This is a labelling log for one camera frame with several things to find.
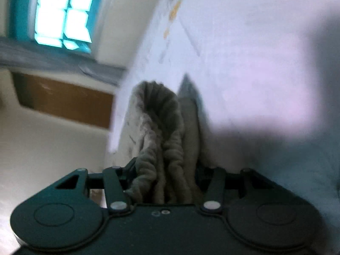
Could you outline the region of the grey knit pants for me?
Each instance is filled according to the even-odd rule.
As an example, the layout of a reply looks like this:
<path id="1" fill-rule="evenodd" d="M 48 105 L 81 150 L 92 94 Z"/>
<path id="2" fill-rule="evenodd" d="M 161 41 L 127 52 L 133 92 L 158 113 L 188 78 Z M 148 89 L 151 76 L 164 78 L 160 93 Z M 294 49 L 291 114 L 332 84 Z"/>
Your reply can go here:
<path id="1" fill-rule="evenodd" d="M 198 108 L 188 93 L 155 81 L 137 84 L 123 119 L 114 162 L 135 161 L 126 194 L 137 203 L 198 204 L 204 183 Z"/>

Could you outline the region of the brown wooden door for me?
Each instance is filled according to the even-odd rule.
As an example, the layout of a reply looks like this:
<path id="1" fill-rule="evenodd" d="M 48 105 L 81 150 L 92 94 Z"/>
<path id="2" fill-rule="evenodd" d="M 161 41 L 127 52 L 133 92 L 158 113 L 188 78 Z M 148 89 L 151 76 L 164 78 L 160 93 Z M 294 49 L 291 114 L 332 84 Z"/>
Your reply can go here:
<path id="1" fill-rule="evenodd" d="M 114 95 L 80 85 L 11 73 L 18 102 L 25 108 L 108 129 Z"/>

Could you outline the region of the grey left curtain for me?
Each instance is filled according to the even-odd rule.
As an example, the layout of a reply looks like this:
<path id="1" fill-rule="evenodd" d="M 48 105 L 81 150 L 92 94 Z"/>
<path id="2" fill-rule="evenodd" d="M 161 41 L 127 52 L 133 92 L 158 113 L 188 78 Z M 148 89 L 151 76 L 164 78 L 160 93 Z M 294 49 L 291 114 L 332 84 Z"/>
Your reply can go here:
<path id="1" fill-rule="evenodd" d="M 94 59 L 29 42 L 1 37 L 1 66 L 40 71 L 77 73 L 119 86 L 125 68 L 97 63 Z"/>

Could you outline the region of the pink floral bed sheet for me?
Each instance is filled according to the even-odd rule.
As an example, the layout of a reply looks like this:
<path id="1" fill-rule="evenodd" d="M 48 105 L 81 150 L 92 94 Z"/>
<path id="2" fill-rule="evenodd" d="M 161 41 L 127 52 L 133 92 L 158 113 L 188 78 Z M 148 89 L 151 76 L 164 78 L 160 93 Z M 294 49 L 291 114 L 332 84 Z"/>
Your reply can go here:
<path id="1" fill-rule="evenodd" d="M 193 98 L 202 151 L 249 166 L 339 214 L 339 0 L 160 0 L 118 92 L 109 150 L 133 87 L 156 81 Z"/>

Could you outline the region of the aluminium frame window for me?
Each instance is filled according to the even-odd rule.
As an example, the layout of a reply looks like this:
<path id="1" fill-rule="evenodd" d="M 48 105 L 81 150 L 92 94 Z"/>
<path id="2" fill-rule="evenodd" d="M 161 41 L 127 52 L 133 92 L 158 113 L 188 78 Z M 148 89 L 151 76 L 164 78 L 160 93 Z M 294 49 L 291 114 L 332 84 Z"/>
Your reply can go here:
<path id="1" fill-rule="evenodd" d="M 88 54 L 99 38 L 107 0 L 9 0 L 11 39 Z"/>

